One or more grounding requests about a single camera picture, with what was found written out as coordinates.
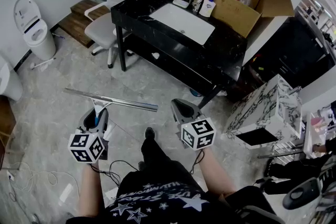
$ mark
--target white marble cabinet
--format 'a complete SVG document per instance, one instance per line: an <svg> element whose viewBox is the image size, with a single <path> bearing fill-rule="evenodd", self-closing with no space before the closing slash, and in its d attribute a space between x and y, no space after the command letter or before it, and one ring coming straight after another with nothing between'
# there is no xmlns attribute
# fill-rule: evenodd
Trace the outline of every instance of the white marble cabinet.
<svg viewBox="0 0 336 224"><path fill-rule="evenodd" d="M253 149L300 138L301 100L298 93L276 75L260 88L234 104L225 135Z"/></svg>

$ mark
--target baseboard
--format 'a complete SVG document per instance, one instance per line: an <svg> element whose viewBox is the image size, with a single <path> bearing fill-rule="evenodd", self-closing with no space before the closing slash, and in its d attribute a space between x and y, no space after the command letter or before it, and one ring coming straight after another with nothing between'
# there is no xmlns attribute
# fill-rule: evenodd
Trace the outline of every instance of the baseboard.
<svg viewBox="0 0 336 224"><path fill-rule="evenodd" d="M51 29L50 29L50 32L55 32L55 30L59 27L58 24L55 24Z"/></svg>
<svg viewBox="0 0 336 224"><path fill-rule="evenodd" d="M22 57L22 59L17 63L17 65L14 67L14 71L17 72L19 68L22 66L22 64L27 60L28 56L31 55L31 50L28 50L26 54Z"/></svg>

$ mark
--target desk leg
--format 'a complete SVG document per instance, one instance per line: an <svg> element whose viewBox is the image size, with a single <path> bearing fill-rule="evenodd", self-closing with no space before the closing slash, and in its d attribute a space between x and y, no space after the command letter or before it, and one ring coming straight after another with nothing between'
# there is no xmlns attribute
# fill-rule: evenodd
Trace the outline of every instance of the desk leg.
<svg viewBox="0 0 336 224"><path fill-rule="evenodd" d="M122 36L122 28L120 26L115 27L117 31L117 42L118 42L118 50L119 50L119 57L120 57L120 65L121 65L121 70L126 71L126 63L125 63L125 50L124 50L124 40Z"/></svg>
<svg viewBox="0 0 336 224"><path fill-rule="evenodd" d="M216 86L207 96L203 97L201 102L198 105L199 109L202 109L206 104L210 102L210 100L215 97L222 89L222 86Z"/></svg>

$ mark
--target black pants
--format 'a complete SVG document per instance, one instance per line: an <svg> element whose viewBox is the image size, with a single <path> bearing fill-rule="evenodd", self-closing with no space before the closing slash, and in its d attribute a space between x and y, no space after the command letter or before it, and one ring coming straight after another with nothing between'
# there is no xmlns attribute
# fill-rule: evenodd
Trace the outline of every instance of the black pants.
<svg viewBox="0 0 336 224"><path fill-rule="evenodd" d="M328 158L328 156L323 156L316 159L294 161L286 165L272 164L269 170L270 176L290 180L279 183L266 182L264 187L265 193L286 194L309 178L318 177L322 166Z"/></svg>
<svg viewBox="0 0 336 224"><path fill-rule="evenodd" d="M145 169L130 172L120 184L117 197L143 190L146 184L168 184L180 182L202 190L184 166L172 161L153 138L146 138L141 147Z"/></svg>

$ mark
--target toilet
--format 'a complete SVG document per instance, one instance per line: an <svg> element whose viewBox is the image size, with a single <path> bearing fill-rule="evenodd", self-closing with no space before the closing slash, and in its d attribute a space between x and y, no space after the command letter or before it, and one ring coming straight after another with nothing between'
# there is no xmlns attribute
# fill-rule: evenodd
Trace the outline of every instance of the toilet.
<svg viewBox="0 0 336 224"><path fill-rule="evenodd" d="M19 76L10 63L0 55L0 95L18 101L23 93Z"/></svg>
<svg viewBox="0 0 336 224"><path fill-rule="evenodd" d="M24 41L38 58L46 61L55 55L56 46L53 36L33 0L16 1L14 21Z"/></svg>

